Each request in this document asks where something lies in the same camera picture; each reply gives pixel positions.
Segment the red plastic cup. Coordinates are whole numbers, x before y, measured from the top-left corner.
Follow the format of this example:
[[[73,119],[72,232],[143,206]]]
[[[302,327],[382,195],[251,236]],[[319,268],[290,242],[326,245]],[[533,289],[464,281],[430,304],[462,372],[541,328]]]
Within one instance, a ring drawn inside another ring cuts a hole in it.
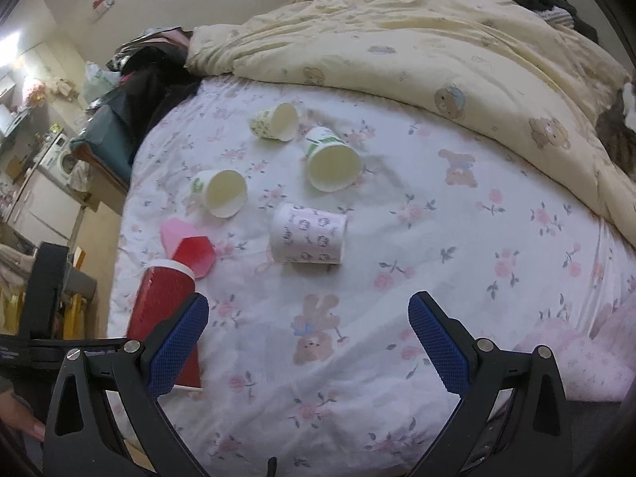
[[[189,267],[196,279],[202,279],[212,270],[217,253],[208,237],[191,236],[180,239],[169,257]]]

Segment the white floral bed sheet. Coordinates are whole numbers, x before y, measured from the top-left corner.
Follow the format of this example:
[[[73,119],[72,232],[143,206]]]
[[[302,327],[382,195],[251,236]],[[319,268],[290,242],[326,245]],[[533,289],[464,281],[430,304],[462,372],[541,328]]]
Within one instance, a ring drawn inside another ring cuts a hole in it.
[[[253,135],[256,112],[291,103],[289,142]],[[344,190],[309,183],[307,133],[335,132],[363,168]],[[232,169],[248,197],[229,219],[191,192]],[[340,265],[278,263],[271,220],[289,202],[347,216]],[[233,76],[202,83],[139,149],[128,192],[108,333],[127,330],[142,273],[177,217],[218,257],[196,287],[210,304],[203,387],[161,404],[206,471],[393,476],[425,452],[457,399],[407,320],[427,291],[475,337],[515,350],[541,320],[581,333],[635,297],[635,252],[564,187],[499,144],[428,112],[329,88]]]

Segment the tall red textured cup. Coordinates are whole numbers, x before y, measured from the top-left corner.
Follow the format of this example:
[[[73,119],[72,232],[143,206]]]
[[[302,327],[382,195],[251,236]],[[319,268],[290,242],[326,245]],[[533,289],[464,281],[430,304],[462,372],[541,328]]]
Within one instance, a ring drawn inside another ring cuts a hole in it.
[[[152,398],[169,393],[174,386],[199,389],[198,337],[208,319],[208,302],[195,292],[195,277],[189,267],[173,260],[155,260],[145,270],[127,328],[127,337],[146,342],[156,325],[188,310],[176,328],[170,328],[165,343],[148,367],[147,390]]]

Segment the white green-leaf paper cup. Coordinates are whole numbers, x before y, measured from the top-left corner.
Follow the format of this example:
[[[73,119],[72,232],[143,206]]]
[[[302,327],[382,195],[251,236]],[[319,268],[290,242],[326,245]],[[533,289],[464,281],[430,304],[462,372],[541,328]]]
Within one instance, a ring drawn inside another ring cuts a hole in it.
[[[233,217],[247,201],[245,178],[236,170],[205,170],[191,183],[191,192],[219,219]]]

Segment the white green-striped paper cup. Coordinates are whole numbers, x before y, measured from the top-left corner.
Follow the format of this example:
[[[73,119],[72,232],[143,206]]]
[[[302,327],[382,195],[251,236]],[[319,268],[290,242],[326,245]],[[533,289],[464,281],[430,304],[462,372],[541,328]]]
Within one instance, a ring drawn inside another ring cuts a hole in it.
[[[316,190],[333,193],[356,182],[363,164],[358,153],[327,127],[314,127],[305,137],[306,171]]]

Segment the pink floral pillow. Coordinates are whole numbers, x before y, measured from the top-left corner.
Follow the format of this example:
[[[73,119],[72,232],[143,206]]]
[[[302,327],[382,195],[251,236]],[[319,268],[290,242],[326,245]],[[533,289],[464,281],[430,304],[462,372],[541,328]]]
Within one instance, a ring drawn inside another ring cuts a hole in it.
[[[605,307],[587,333],[564,320],[541,320],[514,349],[539,345],[555,355],[566,398],[622,401],[635,378],[635,297]]]

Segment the white washing machine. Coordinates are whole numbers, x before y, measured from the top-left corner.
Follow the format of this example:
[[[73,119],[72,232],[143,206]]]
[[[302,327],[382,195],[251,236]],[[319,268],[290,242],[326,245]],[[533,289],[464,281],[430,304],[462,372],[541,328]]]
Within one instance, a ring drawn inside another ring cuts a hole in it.
[[[70,147],[71,138],[62,130],[44,150],[37,165],[37,170],[47,179],[65,187],[69,184],[71,173],[77,165]]]

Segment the cream bear-print duvet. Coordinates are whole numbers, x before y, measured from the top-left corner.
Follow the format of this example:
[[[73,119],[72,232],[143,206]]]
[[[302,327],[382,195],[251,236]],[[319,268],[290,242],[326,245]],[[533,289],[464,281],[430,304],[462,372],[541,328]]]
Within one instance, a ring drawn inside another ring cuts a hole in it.
[[[595,132],[627,71],[512,0],[290,0],[197,27],[186,65],[423,108],[508,147],[635,236],[635,185]]]

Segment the dark clothes at headboard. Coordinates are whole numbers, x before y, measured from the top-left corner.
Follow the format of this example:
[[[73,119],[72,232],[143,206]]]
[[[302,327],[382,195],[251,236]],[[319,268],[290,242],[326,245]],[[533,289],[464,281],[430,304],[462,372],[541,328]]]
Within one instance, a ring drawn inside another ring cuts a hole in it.
[[[567,0],[513,0],[519,6],[530,10],[549,25],[559,25],[574,29],[594,43],[598,43],[596,29],[582,21],[577,9]]]

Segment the pile of dark clothes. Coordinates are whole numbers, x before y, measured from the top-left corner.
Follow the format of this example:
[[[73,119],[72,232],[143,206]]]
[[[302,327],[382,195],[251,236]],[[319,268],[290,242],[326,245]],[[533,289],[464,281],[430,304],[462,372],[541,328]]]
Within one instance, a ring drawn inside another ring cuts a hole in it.
[[[120,82],[107,105],[123,122],[136,154],[151,129],[196,94],[202,79],[185,68],[192,32],[152,29],[121,45],[108,62]]]

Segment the white floral small paper cup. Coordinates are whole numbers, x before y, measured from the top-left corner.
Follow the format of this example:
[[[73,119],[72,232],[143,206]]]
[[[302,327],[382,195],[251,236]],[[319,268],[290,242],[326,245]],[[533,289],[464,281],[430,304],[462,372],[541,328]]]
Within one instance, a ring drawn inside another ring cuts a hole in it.
[[[249,128],[259,138],[289,142],[297,135],[299,121],[297,109],[284,102],[256,112],[249,120]]]

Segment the white pink-patterned paper cup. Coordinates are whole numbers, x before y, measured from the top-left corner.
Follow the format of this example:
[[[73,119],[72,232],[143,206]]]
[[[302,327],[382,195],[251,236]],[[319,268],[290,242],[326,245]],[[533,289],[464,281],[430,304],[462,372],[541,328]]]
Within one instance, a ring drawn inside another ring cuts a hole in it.
[[[340,265],[347,216],[285,202],[271,220],[271,255],[278,263]]]

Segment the pink plastic cup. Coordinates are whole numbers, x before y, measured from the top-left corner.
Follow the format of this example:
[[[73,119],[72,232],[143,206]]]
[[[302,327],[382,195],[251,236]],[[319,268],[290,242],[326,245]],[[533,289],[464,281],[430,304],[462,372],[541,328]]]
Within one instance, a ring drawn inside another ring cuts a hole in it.
[[[184,239],[198,237],[200,232],[190,223],[173,217],[159,227],[159,235],[161,236],[165,255],[171,258],[178,251]]]

